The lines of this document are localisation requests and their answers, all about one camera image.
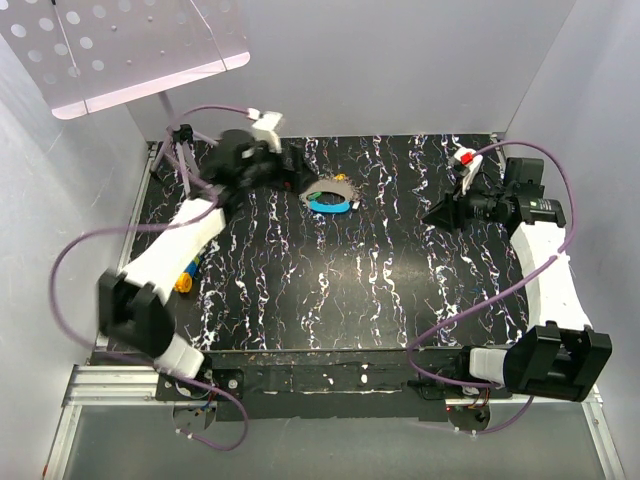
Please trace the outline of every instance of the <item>yellow object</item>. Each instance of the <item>yellow object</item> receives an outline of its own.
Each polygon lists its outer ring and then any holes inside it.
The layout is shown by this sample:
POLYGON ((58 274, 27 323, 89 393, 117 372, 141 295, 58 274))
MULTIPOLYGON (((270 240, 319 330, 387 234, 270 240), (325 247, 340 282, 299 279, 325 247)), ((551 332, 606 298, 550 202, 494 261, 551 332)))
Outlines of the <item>yellow object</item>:
POLYGON ((173 289, 176 292, 189 293, 192 286, 193 280, 191 279, 191 275, 189 275, 187 272, 183 272, 180 274, 180 278, 178 278, 178 281, 173 286, 173 289))

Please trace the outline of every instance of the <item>metal stand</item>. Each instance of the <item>metal stand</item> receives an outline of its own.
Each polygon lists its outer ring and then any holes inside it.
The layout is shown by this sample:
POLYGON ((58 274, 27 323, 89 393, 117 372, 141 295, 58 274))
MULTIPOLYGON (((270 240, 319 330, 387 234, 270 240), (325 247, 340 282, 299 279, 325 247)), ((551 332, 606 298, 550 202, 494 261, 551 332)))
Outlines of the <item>metal stand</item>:
MULTIPOLYGON (((173 110, 173 105, 171 105, 171 101, 169 100, 169 96, 166 91, 158 93, 158 97, 160 97, 160 103, 162 104, 162 108, 166 112, 170 121, 173 121, 176 118, 175 111, 173 110)), ((198 166, 196 165, 196 160, 193 156, 192 146, 194 142, 194 138, 198 140, 202 140, 207 142, 209 145, 216 146, 218 142, 213 140, 212 138, 207 137, 199 132, 196 132, 191 128, 189 124, 171 124, 170 127, 171 133, 171 141, 163 142, 160 150, 158 150, 158 154, 156 155, 155 160, 151 164, 151 173, 156 173, 158 170, 158 166, 164 157, 164 154, 171 145, 173 148, 174 154, 178 158, 181 167, 181 176, 182 181, 184 183, 185 194, 189 195, 191 188, 189 186, 189 180, 187 177, 187 167, 194 175, 199 175, 200 171, 198 170, 198 166)))

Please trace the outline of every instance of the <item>wiring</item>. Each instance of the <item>wiring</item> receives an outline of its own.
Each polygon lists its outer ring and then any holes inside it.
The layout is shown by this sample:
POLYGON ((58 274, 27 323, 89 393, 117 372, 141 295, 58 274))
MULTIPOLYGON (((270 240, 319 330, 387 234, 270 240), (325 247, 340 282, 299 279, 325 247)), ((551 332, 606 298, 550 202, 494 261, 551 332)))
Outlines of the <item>wiring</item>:
MULTIPOLYGON (((236 113, 243 113, 245 115, 248 115, 248 110, 247 109, 242 109, 242 108, 236 108, 236 107, 227 107, 224 105, 202 105, 200 107, 196 107, 193 108, 191 110, 188 110, 187 112, 183 113, 182 115, 180 115, 179 117, 177 117, 177 119, 175 121, 181 121, 183 120, 186 116, 190 115, 191 113, 197 112, 197 111, 201 111, 201 110, 226 110, 226 111, 232 111, 232 112, 236 112, 236 113)), ((171 155, 166 155, 166 157, 169 159, 169 162, 173 165, 174 168, 179 168, 179 162, 178 160, 176 160, 173 156, 171 155)), ((56 325, 60 328, 60 330, 71 340, 73 340, 74 342, 78 343, 79 345, 83 346, 84 348, 87 349, 93 349, 94 347, 94 342, 91 342, 89 340, 87 340, 86 338, 83 338, 80 334, 78 334, 72 327, 71 325, 69 325, 69 323, 66 321, 66 319, 64 318, 64 315, 62 314, 62 310, 60 308, 60 303, 58 301, 58 296, 57 296, 57 289, 56 289, 56 282, 58 279, 58 273, 60 270, 60 265, 62 264, 62 261, 64 260, 64 258, 67 256, 67 254, 74 248, 76 247, 79 243, 82 243, 85 240, 88 240, 90 238, 94 238, 94 237, 98 237, 98 236, 102 236, 102 235, 122 235, 122 234, 126 234, 129 232, 142 232, 142 233, 150 233, 150 232, 162 232, 162 231, 166 231, 166 230, 175 230, 177 228, 182 228, 185 227, 187 225, 192 225, 194 223, 199 222, 200 220, 202 220, 203 218, 205 218, 207 215, 209 215, 211 212, 213 212, 216 208, 217 208, 217 195, 215 194, 215 191, 213 189, 213 186, 208 184, 207 182, 201 180, 199 177, 191 174, 190 172, 188 173, 190 180, 197 186, 201 187, 204 190, 204 193, 209 197, 209 199, 211 200, 211 207, 208 208, 205 212, 201 213, 200 215, 197 215, 196 217, 183 222, 183 223, 176 223, 176 224, 138 224, 138 225, 124 225, 124 226, 119 226, 119 227, 106 227, 106 228, 100 228, 100 229, 96 229, 96 230, 92 230, 86 233, 83 233, 82 235, 79 235, 78 237, 76 237, 75 239, 73 239, 71 242, 69 242, 63 249, 62 251, 58 254, 58 256, 56 257, 55 261, 53 262, 53 265, 51 267, 51 271, 49 273, 49 282, 48 282, 48 296, 49 296, 49 308, 51 309, 51 314, 53 315, 54 321, 56 322, 56 325)), ((153 364, 151 362, 148 361, 144 361, 144 360, 140 360, 140 359, 136 359, 136 358, 131 358, 129 356, 126 355, 122 355, 119 353, 114 353, 114 352, 105 352, 108 355, 110 355, 111 357, 117 359, 118 361, 124 361, 127 363, 131 363, 134 365, 144 365, 144 366, 150 366, 153 367, 153 364)), ((212 394, 215 395, 220 395, 224 398, 226 398, 227 400, 231 401, 240 411, 240 413, 242 414, 242 419, 243 419, 243 431, 242 434, 240 435, 240 438, 230 444, 230 445, 221 445, 215 442, 212 442, 211 440, 204 438, 200 435, 194 434, 189 432, 188 430, 185 429, 179 429, 178 431, 180 433, 183 433, 185 435, 187 435, 189 438, 193 438, 201 443, 204 443, 205 445, 215 449, 215 450, 220 450, 220 451, 231 451, 235 448, 237 448, 240 444, 242 444, 242 442, 244 441, 244 439, 247 436, 247 433, 249 431, 249 416, 247 414, 247 411, 245 410, 244 406, 242 405, 242 403, 236 399, 233 395, 225 392, 224 390, 221 390, 213 385, 207 385, 205 383, 199 382, 197 380, 191 379, 191 378, 186 378, 183 377, 181 375, 175 375, 172 374, 172 376, 174 378, 176 378, 177 380, 187 383, 189 385, 207 390, 209 392, 211 392, 212 394)))
MULTIPOLYGON (((486 147, 483 147, 480 150, 476 151, 476 153, 474 153, 473 156, 476 157, 478 155, 483 155, 486 152, 495 150, 495 149, 503 147, 505 145, 521 145, 521 146, 533 148, 533 149, 538 150, 539 152, 543 153, 547 157, 549 157, 549 159, 556 165, 556 167, 558 169, 558 172, 560 172, 560 175, 562 176, 562 180, 564 181, 565 187, 567 189, 567 194, 569 196, 569 206, 570 206, 570 210, 571 210, 571 229, 569 230, 569 233, 567 234, 567 237, 565 238, 564 242, 560 245, 560 247, 558 247, 558 250, 557 250, 558 253, 556 255, 552 255, 551 257, 549 257, 549 260, 547 260, 542 266, 540 266, 539 268, 535 269, 533 272, 531 272, 525 278, 523 278, 519 282, 515 283, 511 287, 507 288, 506 290, 498 293, 497 295, 494 295, 493 297, 490 297, 487 300, 484 300, 484 301, 474 305, 473 307, 468 308, 467 310, 464 310, 463 312, 460 312, 460 313, 458 313, 458 314, 456 314, 456 315, 454 315, 454 316, 452 316, 452 317, 450 317, 450 318, 448 318, 448 319, 446 319, 446 320, 444 320, 444 321, 442 321, 440 323, 437 323, 436 325, 434 325, 433 327, 428 329, 426 332, 424 332, 421 335, 419 335, 415 340, 413 340, 407 346, 407 360, 409 362, 409 365, 411 365, 411 367, 416 372, 418 372, 419 375, 423 375, 423 376, 428 377, 428 378, 430 378, 432 380, 435 380, 435 381, 438 381, 438 382, 442 382, 442 383, 445 383, 445 384, 448 384, 448 385, 456 385, 456 386, 460 386, 460 387, 473 387, 473 388, 490 388, 491 386, 493 386, 491 383, 486 383, 486 382, 463 382, 463 381, 460 381, 460 380, 454 380, 452 378, 447 378, 447 377, 443 377, 443 376, 435 374, 435 373, 431 373, 431 372, 421 368, 420 366, 418 366, 415 363, 415 361, 413 359, 413 351, 416 350, 420 346, 420 344, 422 344, 427 338, 429 338, 432 335, 434 335, 441 328, 447 327, 447 326, 452 325, 452 324, 454 324, 456 322, 467 320, 474 313, 477 313, 477 312, 483 310, 484 308, 486 308, 486 307, 488 307, 490 305, 493 305, 496 302, 499 302, 499 301, 503 300, 504 298, 508 297, 512 293, 520 290, 522 287, 527 285, 531 280, 535 279, 536 277, 538 277, 538 275, 540 275, 547 268, 549 268, 553 264, 553 262, 555 262, 558 259, 558 255, 560 255, 560 254, 565 252, 567 247, 573 241, 573 238, 575 237, 575 234, 576 234, 577 217, 576 217, 576 208, 575 208, 575 200, 574 200, 573 190, 571 189, 571 183, 569 182, 569 178, 567 176, 566 171, 564 170, 564 168, 562 167, 560 162, 555 158, 555 156, 553 154, 551 154, 551 152, 549 152, 545 148, 543 148, 543 147, 541 147, 539 145, 536 145, 534 143, 517 141, 517 140, 508 140, 508 141, 504 141, 504 142, 498 142, 498 143, 493 143, 491 145, 487 145, 486 147)), ((522 408, 522 410, 520 410, 511 420, 505 422, 503 425, 499 425, 498 427, 494 427, 493 429, 485 430, 483 433, 497 432, 497 431, 500 431, 503 428, 506 428, 507 426, 511 425, 515 420, 520 418, 524 414, 524 412, 529 408, 530 402, 527 402, 527 404, 525 404, 525 406, 522 408)))

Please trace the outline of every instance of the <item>gray floor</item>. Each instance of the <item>gray floor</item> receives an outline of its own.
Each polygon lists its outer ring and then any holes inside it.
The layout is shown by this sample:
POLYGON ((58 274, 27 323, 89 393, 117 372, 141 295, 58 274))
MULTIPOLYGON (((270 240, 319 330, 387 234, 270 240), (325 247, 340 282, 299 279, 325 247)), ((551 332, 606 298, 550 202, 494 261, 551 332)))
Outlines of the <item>gray floor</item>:
MULTIPOLYGON (((518 408, 495 405, 492 424, 518 408)), ((239 429, 205 435, 224 442, 239 429)), ((582 405, 555 403, 477 439, 410 419, 253 421, 241 447, 220 453, 177 435, 171 407, 84 407, 64 478, 604 478, 591 438, 582 405)))

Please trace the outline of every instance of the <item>blue curved object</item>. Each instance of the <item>blue curved object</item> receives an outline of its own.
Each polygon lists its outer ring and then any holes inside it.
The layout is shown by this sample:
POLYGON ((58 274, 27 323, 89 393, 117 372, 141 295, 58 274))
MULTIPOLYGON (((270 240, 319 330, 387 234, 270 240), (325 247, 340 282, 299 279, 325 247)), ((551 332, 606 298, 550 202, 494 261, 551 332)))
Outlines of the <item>blue curved object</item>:
POLYGON ((312 200, 309 208, 317 213, 346 213, 351 208, 351 204, 349 202, 342 202, 336 205, 329 205, 312 200))

